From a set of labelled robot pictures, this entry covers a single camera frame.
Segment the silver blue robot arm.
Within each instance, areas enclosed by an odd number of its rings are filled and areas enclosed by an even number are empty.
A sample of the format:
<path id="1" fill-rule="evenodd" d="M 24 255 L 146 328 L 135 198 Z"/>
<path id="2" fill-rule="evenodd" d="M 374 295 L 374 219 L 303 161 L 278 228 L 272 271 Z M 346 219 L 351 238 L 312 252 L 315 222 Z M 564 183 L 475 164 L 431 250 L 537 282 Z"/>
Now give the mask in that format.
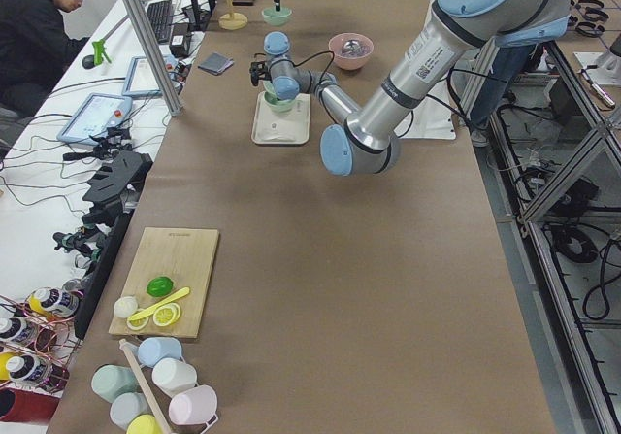
<path id="1" fill-rule="evenodd" d="M 305 93 L 320 101 L 335 119 L 320 140 L 330 173 L 376 174 L 398 160 L 396 127 L 466 51 L 488 40 L 517 47 L 556 39 L 567 29 L 569 11 L 570 0 L 434 0 L 424 28 L 364 106 L 330 74 L 295 66 L 289 39 L 281 32 L 265 37 L 266 59 L 252 63 L 251 80 L 270 82 L 281 100 Z"/>

